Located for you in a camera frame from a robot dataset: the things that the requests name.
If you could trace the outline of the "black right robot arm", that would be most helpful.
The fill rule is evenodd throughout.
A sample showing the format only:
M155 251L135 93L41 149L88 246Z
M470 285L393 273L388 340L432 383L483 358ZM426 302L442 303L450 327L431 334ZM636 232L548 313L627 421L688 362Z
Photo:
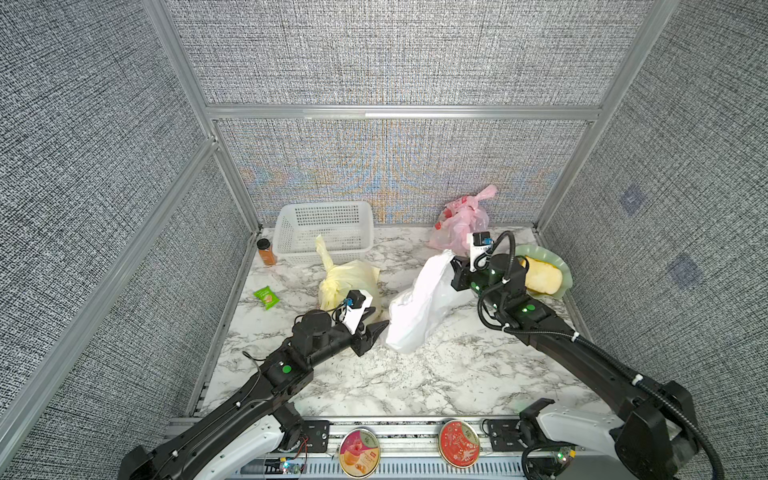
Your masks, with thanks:
M626 366L529 296L526 270L511 255L495 255L482 267L454 256L450 265L452 287L477 294L478 317L486 328L512 335L554 359L617 415L617 425L600 428L607 444L597 450L613 455L638 479L673 479L704 453L713 478L724 478L722 460L699 428L685 388L674 381L660 384Z

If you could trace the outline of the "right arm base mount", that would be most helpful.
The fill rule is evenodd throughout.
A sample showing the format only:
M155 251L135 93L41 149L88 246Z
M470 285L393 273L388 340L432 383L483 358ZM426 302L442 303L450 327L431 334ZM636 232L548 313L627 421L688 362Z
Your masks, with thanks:
M542 411L554 403L553 399L541 398L526 407L517 419L481 421L481 430L494 452L521 454L525 479L557 479L574 458L572 444L548 438L538 423Z

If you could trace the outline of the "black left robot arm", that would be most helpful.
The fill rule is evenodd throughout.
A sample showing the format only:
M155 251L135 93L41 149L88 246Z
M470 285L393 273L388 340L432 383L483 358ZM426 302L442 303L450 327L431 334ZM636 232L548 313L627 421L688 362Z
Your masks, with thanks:
M328 312L307 312L229 399L153 450L135 447L117 477L224 478L242 460L293 446L303 419L290 400L311 382L314 368L346 349L364 355L388 326L387 320L360 322L350 330Z

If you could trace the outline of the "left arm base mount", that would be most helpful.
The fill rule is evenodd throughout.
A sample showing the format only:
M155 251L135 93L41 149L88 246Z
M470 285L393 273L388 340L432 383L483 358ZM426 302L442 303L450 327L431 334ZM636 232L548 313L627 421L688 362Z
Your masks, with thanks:
M327 453L330 441L331 422L328 420L305 420L300 430L285 435L272 454L297 455L299 452Z

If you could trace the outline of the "white plastic bag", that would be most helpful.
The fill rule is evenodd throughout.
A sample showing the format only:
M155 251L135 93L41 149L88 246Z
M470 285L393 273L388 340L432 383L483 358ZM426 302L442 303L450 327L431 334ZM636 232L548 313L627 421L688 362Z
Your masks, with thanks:
M453 259L451 250L430 257L412 287L390 301L387 347L401 354L415 352L448 314L475 299L469 290L457 291L451 286Z

